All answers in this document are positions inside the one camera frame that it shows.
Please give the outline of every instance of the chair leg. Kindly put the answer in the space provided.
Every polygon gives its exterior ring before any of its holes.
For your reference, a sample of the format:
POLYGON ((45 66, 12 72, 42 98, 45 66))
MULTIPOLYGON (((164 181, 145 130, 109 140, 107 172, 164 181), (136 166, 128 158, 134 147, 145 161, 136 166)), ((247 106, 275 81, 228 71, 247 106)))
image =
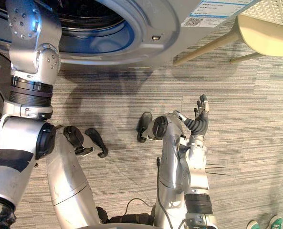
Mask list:
POLYGON ((195 51, 189 53, 187 56, 175 61, 173 63, 174 66, 179 66, 182 63, 185 63, 193 58, 196 58, 204 53, 210 52, 220 46, 228 44, 230 42, 235 42, 240 38, 240 32, 237 30, 231 30, 229 33, 225 34, 224 36, 215 39, 214 41, 196 49, 195 51))
POLYGON ((246 56, 233 58, 229 61, 229 63, 238 63, 238 62, 241 62, 241 61, 246 61, 246 60, 250 60, 250 59, 254 59, 254 58, 258 58, 258 57, 262 57, 262 56, 264 56, 264 55, 255 52, 255 53, 252 53, 252 54, 249 54, 249 55, 246 55, 246 56))

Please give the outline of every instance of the barcode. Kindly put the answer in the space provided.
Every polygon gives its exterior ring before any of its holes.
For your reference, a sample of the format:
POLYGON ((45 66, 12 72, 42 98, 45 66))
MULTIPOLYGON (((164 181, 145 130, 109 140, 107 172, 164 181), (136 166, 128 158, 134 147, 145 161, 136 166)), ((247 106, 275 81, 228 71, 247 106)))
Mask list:
POLYGON ((182 26, 197 26, 203 21, 203 18, 187 18, 182 26))

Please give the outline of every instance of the striped carpet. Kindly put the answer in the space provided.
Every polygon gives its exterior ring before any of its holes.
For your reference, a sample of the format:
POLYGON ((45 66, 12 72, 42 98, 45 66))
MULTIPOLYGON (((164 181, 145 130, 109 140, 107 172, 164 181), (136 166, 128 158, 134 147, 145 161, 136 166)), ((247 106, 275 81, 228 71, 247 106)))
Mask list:
MULTIPOLYGON (((231 27, 232 22, 225 24, 179 56, 231 27)), ((192 116, 196 100, 205 93, 210 103, 208 162, 227 167, 211 172, 230 174, 208 174, 220 229, 244 229, 252 219, 265 228, 273 215, 283 217, 283 58, 228 63, 250 53, 246 45, 231 43, 180 67, 169 61, 150 75, 60 72, 51 123, 94 127, 109 148, 104 159, 79 159, 96 204, 112 217, 122 215, 131 198, 155 203, 156 157, 162 143, 138 143, 138 119, 144 111, 157 117, 175 109, 192 116)), ((128 212, 150 210, 137 200, 128 212)), ((45 159, 33 170, 16 215, 13 229, 59 228, 45 159)))

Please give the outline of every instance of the shoe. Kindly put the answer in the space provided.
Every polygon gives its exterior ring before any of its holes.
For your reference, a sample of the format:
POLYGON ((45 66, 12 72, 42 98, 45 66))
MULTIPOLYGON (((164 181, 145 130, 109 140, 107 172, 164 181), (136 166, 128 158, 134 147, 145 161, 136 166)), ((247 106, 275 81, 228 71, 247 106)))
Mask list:
POLYGON ((150 112, 144 112, 142 116, 139 119, 138 122, 138 135, 137 135, 137 141, 140 143, 144 143, 147 139, 142 137, 141 134, 147 129, 147 126, 150 124, 152 121, 152 114, 150 112))
POLYGON ((270 224, 266 229, 281 229, 281 224, 283 223, 283 218, 276 215, 270 220, 270 224))
POLYGON ((257 223, 257 221, 253 220, 253 221, 248 223, 246 229, 260 229, 260 227, 259 227, 259 224, 257 223))

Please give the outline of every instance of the washing machine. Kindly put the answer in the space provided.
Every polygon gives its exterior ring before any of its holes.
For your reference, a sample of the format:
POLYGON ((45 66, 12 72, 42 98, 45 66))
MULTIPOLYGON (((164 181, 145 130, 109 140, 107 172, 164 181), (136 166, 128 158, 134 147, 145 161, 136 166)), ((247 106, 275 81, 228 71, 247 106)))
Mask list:
MULTIPOLYGON (((63 69, 151 72, 256 1, 42 2, 57 11, 62 24, 59 49, 63 69), (204 20, 200 17, 206 15, 211 22, 198 25, 198 21, 204 20), (189 16, 188 23, 183 24, 189 16)), ((6 53, 10 43, 5 0, 0 0, 0 52, 6 53)))

